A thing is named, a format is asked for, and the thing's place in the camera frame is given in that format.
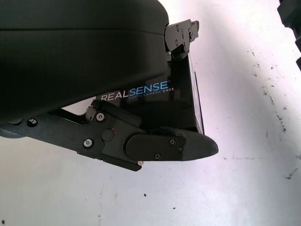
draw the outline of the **floor stain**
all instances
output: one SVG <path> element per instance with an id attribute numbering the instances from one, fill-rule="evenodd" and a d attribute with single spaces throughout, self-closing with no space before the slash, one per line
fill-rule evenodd
<path id="1" fill-rule="evenodd" d="M 280 121 L 280 123 L 281 123 L 281 127 L 282 127 L 282 132 L 286 132 L 286 128 L 285 128 L 285 126 L 284 126 L 284 124 L 283 124 L 283 121 L 282 121 L 282 118 L 279 116 L 279 115 L 277 115 L 277 118 L 278 118 L 278 120 Z"/>
<path id="2" fill-rule="evenodd" d="M 254 159 L 263 159 L 262 157 L 260 158 L 249 158 L 249 157 L 246 157 L 246 158 L 232 158 L 232 160 L 254 160 Z"/>
<path id="3" fill-rule="evenodd" d="M 295 170 L 294 170 L 292 173 L 290 173 L 290 174 L 288 175 L 288 177 L 285 177 L 285 179 L 288 179 L 288 180 L 292 179 L 292 176 L 295 174 L 295 172 L 297 171 L 297 169 L 298 169 L 298 168 L 295 168 Z"/>
<path id="4" fill-rule="evenodd" d="M 260 64 L 257 64 L 257 63 L 256 63 L 256 64 L 253 64 L 252 66 L 253 66 L 253 67 L 260 68 Z"/>
<path id="5" fill-rule="evenodd" d="M 275 106 L 275 103 L 274 103 L 273 98 L 271 96 L 270 96 L 270 99 L 271 99 L 272 104 Z"/>

